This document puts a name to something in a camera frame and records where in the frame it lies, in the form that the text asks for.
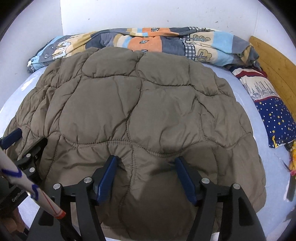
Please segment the olive puffer hooded jacket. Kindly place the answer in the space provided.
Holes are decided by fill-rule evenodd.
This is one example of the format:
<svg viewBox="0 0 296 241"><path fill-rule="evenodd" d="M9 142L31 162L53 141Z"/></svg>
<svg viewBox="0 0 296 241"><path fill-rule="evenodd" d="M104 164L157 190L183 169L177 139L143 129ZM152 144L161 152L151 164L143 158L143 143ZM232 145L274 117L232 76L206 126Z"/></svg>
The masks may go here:
<svg viewBox="0 0 296 241"><path fill-rule="evenodd" d="M197 209L178 179L178 156L216 184L240 184L255 211L266 202L245 110L225 79L185 57L106 47L55 60L6 133L17 128L23 137L6 151L12 160L48 141L37 163L44 191L120 158L111 197L97 209L109 238L187 238Z"/></svg>

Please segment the light blue cloud bedsheet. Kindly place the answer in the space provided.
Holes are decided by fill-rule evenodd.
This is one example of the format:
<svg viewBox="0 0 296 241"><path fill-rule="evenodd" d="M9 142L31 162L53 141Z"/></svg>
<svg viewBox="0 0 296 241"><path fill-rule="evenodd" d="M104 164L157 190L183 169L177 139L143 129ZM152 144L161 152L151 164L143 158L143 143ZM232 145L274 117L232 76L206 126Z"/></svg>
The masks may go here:
<svg viewBox="0 0 296 241"><path fill-rule="evenodd" d="M266 203L257 215L266 239L278 240L295 217L295 201L289 201L286 198L290 182L290 174L286 169L290 160L289 154L283 146L276 149L269 147L260 114L239 80L224 68L210 64L206 67L211 68L218 77L228 81L237 102L249 117L266 175ZM41 68L34 74L29 74L24 68L10 70L8 66L1 65L1 134L4 133L22 100L35 87L44 71L45 69Z"/></svg>

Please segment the yellow orange plush toy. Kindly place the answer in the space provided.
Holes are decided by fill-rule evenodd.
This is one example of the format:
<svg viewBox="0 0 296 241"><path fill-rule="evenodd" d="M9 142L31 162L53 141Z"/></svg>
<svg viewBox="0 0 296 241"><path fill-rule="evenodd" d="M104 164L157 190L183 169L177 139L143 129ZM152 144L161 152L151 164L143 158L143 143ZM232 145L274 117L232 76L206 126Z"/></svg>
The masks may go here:
<svg viewBox="0 0 296 241"><path fill-rule="evenodd" d="M292 177L295 177L295 170L296 170L296 153L295 153L296 141L292 141L288 144L285 144L285 148L288 151L290 162L287 165L283 162L285 168L288 170Z"/></svg>

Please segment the navy starry patterned pillow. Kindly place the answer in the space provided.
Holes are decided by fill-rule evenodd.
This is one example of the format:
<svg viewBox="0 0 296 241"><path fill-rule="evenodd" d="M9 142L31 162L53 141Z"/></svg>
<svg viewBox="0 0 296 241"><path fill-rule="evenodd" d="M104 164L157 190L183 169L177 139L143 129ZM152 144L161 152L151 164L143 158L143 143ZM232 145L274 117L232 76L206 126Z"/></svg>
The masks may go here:
<svg viewBox="0 0 296 241"><path fill-rule="evenodd" d="M275 149L295 140L295 120L267 74L256 68L230 67L253 100L265 126L268 145Z"/></svg>

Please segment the wooden yellow headboard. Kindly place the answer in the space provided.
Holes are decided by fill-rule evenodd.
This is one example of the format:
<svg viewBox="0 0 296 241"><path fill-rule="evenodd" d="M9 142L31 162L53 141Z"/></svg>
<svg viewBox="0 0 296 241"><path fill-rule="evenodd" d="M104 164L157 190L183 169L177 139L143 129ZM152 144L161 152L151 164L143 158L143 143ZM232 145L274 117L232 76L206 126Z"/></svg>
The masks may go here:
<svg viewBox="0 0 296 241"><path fill-rule="evenodd" d="M295 65L281 52L255 36L251 36L249 41L259 54L259 64L268 80L295 118Z"/></svg>

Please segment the patchwork blue orange quilt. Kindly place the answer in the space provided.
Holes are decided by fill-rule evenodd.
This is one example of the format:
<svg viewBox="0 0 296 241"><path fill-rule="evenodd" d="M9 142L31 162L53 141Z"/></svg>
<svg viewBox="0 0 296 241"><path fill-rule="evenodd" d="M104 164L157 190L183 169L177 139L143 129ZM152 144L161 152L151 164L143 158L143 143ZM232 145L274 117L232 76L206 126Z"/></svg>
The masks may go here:
<svg viewBox="0 0 296 241"><path fill-rule="evenodd" d="M27 70L34 73L54 60L70 57L91 47L163 52L219 67L260 67L259 54L253 45L231 33L199 27L155 27L117 28L55 37L28 60Z"/></svg>

